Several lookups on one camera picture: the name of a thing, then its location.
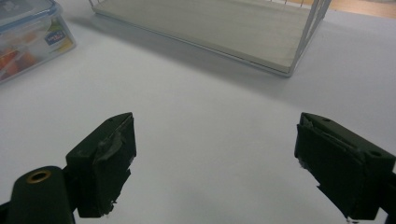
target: screw hole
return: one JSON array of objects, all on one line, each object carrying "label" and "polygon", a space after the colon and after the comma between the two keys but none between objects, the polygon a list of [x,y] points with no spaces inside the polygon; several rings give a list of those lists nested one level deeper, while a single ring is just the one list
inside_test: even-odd
[{"label": "screw hole", "polygon": [[41,171],[37,171],[37,172],[34,172],[31,175],[29,175],[29,177],[27,177],[26,181],[29,184],[36,184],[43,180],[46,180],[49,177],[50,177],[49,170],[41,170]]},{"label": "screw hole", "polygon": [[377,157],[382,156],[381,153],[379,153],[377,151],[370,151],[370,154],[372,154],[373,156],[377,156]]}]

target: white surface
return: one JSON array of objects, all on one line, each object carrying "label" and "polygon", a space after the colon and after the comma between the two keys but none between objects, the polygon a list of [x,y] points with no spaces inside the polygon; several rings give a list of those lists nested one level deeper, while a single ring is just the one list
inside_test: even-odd
[{"label": "white surface", "polygon": [[345,223],[293,158],[303,111],[396,154],[395,20],[330,11],[283,78],[60,3],[78,46],[0,85],[0,203],[126,111],[132,176],[109,217],[77,223]]},{"label": "white surface", "polygon": [[106,0],[94,10],[284,73],[310,11],[258,0]]}]

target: transparent box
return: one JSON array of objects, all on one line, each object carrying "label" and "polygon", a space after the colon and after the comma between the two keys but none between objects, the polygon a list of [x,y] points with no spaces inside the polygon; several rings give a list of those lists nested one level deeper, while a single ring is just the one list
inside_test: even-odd
[{"label": "transparent box", "polygon": [[76,45],[61,13],[52,0],[0,1],[0,82]]}]

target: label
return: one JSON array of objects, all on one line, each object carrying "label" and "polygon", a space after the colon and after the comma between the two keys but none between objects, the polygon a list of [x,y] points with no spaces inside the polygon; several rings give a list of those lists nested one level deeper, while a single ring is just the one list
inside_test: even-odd
[{"label": "label", "polygon": [[46,39],[47,44],[51,46],[51,45],[56,44],[59,41],[63,40],[65,37],[66,37],[66,35],[64,34],[64,31],[57,30],[57,31],[47,34],[45,39]]}]

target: white table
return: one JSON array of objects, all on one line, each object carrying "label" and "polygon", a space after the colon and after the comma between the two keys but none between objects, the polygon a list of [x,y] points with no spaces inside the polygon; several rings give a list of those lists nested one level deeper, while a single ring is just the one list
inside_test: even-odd
[{"label": "white table", "polygon": [[283,78],[59,2],[78,46],[0,85],[0,203],[127,111],[132,176],[108,217],[77,223],[344,223],[293,157],[303,111],[396,154],[395,20],[330,11]]}]

